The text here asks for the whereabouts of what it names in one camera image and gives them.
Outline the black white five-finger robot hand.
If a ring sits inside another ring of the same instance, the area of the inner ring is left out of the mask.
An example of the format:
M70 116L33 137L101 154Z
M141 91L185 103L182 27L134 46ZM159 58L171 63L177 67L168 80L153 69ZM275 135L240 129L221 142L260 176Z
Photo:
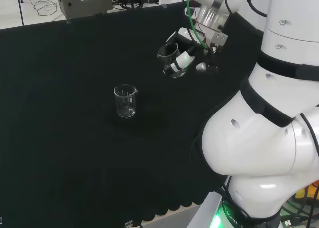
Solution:
M217 74L221 46L211 44L205 48L195 38L194 31L180 28L174 32L157 52L157 58L163 62L163 74L171 78L180 78L195 65L201 74Z

